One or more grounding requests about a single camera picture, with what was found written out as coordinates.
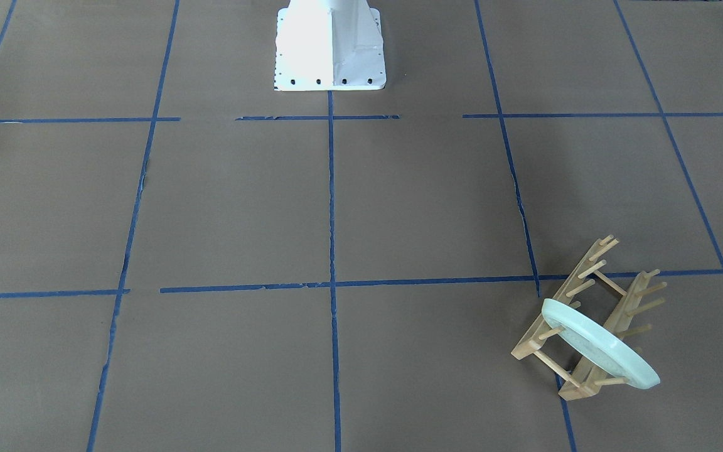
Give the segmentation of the pale green plate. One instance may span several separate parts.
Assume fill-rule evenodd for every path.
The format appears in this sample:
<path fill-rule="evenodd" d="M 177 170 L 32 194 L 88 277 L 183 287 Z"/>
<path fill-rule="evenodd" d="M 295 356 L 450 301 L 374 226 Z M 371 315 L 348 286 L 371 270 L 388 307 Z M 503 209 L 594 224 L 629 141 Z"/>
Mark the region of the pale green plate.
<path fill-rule="evenodd" d="M 660 384 L 657 372 L 637 352 L 576 309 L 546 298 L 540 314 L 551 329 L 559 329 L 559 337 L 608 375 L 642 390 Z"/>

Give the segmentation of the wooden dish rack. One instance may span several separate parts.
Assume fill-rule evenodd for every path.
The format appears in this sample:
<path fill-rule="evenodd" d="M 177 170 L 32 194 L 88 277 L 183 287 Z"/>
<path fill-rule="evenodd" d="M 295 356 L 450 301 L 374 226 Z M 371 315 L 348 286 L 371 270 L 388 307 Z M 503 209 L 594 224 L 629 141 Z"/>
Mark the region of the wooden dish rack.
<path fill-rule="evenodd" d="M 511 350 L 511 356 L 517 360 L 538 358 L 562 378 L 559 397 L 565 401 L 594 397 L 603 387 L 611 385 L 648 390 L 661 382 L 651 364 L 626 344 L 625 339 L 651 329 L 649 325 L 632 328 L 631 323 L 637 315 L 665 302 L 660 298 L 643 303 L 643 298 L 665 289 L 667 284 L 664 281 L 650 284 L 652 278 L 660 274 L 659 269 L 639 272 L 626 289 L 608 277 L 602 270 L 606 265 L 604 255 L 618 243 L 613 235 L 595 240 L 553 297 L 543 300 L 540 314 Z M 576 300 L 577 295 L 597 283 L 619 297 L 603 323 L 580 312 L 580 303 Z M 572 371 L 563 369 L 543 351 L 553 337 L 565 341 L 581 355 Z"/>

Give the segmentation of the white pedestal column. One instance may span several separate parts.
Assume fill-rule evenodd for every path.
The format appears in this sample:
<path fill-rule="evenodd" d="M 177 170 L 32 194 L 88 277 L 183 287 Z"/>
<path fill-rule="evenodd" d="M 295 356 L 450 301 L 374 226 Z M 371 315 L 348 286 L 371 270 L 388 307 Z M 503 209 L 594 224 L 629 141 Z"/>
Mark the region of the white pedestal column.
<path fill-rule="evenodd" d="M 382 90 L 380 11 L 367 1 L 291 1 L 276 16 L 274 89 Z"/>

